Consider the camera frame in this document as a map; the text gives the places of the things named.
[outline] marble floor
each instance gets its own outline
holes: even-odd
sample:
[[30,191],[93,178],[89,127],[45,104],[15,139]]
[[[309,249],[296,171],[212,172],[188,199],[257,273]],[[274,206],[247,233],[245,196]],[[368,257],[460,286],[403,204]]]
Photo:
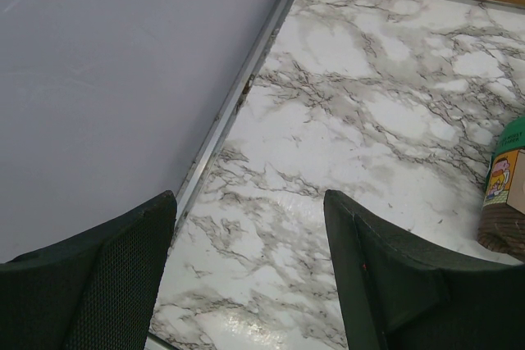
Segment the marble floor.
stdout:
[[295,0],[167,261],[151,330],[182,350],[342,350],[322,214],[339,189],[468,255],[497,136],[525,111],[524,11]]

